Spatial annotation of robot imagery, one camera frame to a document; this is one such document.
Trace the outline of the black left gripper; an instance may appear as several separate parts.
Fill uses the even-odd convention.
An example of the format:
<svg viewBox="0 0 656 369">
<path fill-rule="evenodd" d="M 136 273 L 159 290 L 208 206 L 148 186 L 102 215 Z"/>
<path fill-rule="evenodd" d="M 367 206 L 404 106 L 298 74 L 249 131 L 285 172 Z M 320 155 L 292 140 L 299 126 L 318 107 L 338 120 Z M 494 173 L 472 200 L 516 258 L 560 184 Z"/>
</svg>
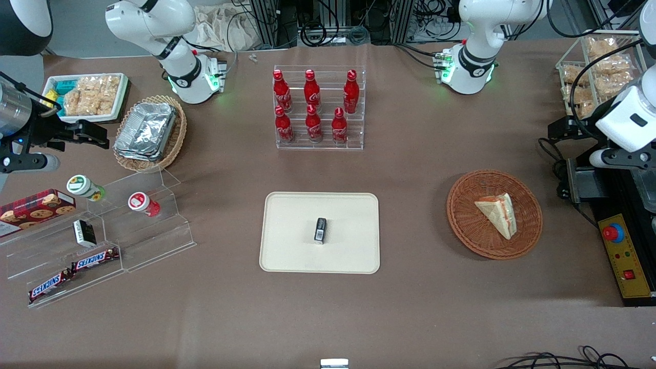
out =
<svg viewBox="0 0 656 369">
<path fill-rule="evenodd" d="M 547 140 L 550 144 L 558 144 L 566 140 L 581 140 L 593 138 L 597 145 L 607 146 L 609 138 L 597 128 L 597 123 L 613 108 L 612 104 L 597 106 L 586 118 L 574 109 L 572 119 L 562 117 L 549 124 Z"/>
</svg>

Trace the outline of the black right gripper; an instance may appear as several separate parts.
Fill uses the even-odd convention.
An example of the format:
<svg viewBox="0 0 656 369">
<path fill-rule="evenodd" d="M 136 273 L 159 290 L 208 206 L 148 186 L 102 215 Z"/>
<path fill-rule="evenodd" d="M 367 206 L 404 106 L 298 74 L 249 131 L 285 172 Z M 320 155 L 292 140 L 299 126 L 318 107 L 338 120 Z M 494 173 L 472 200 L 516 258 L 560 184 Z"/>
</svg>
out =
<svg viewBox="0 0 656 369">
<path fill-rule="evenodd" d="M 24 138 L 24 153 L 32 147 L 47 147 L 63 152 L 65 143 L 88 144 L 108 150 L 110 141 L 107 130 L 89 121 L 67 123 L 61 121 L 57 112 L 35 110 L 31 112 Z"/>
</svg>

